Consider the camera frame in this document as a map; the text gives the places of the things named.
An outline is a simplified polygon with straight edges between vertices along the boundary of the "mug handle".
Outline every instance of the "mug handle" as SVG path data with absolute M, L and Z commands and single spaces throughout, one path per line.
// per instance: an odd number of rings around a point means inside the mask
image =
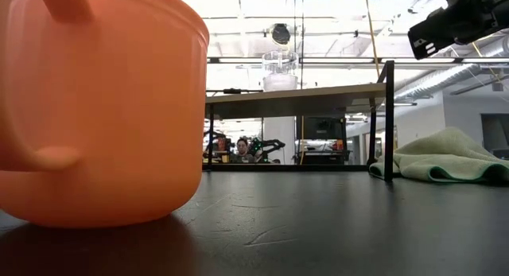
M 0 0 L 0 170 L 55 171 L 66 169 L 80 159 L 70 147 L 48 146 L 33 150 L 14 128 L 6 102 L 7 22 L 11 0 Z M 93 19 L 87 0 L 43 0 L 58 22 L 82 23 Z

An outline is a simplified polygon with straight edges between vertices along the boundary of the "black metal frame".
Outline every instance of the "black metal frame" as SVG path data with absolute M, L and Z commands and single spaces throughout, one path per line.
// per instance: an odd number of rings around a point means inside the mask
M 393 178 L 392 163 L 394 150 L 394 61 L 389 60 L 385 63 L 378 83 L 386 84 L 385 100 L 385 168 L 384 180 L 391 182 Z M 208 147 L 208 162 L 203 165 L 203 170 L 209 171 L 232 171 L 232 172 L 366 172 L 369 166 L 376 162 L 375 160 L 375 134 L 376 134 L 376 102 L 370 99 L 371 104 L 371 127 L 369 158 L 367 165 L 215 165 L 212 164 L 212 146 Z M 214 130 L 214 104 L 209 105 L 210 131 Z M 210 134 L 208 141 L 212 143 L 213 137 Z

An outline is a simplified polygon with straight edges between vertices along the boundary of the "orange plastic cup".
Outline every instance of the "orange plastic cup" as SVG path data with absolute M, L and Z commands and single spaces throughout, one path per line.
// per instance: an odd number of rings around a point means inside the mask
M 0 0 L 0 208 L 107 227 L 187 202 L 207 47 L 180 0 Z

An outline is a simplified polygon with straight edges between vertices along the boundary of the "white wall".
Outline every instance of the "white wall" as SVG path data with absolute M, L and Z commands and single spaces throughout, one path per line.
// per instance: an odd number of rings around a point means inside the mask
M 509 102 L 497 96 L 444 95 L 445 125 L 454 126 L 483 145 L 481 114 L 509 114 Z
M 396 107 L 394 110 L 394 125 L 398 130 L 398 147 L 445 129 L 444 103 L 441 92 L 436 93 L 432 99 L 418 100 L 417 103 L 416 107 Z M 369 123 L 347 126 L 347 136 L 351 138 L 361 135 L 362 140 L 362 135 L 369 133 L 369 129 Z M 385 118 L 377 118 L 376 129 L 385 129 Z

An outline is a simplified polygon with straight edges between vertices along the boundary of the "man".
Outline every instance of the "man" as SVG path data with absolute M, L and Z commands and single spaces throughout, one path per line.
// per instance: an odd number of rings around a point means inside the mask
M 245 138 L 240 138 L 237 141 L 237 150 L 239 151 L 239 153 L 232 154 L 230 157 L 230 162 L 236 164 L 255 163 L 256 162 L 255 157 L 247 153 L 248 147 L 249 146 L 247 144 L 247 140 Z

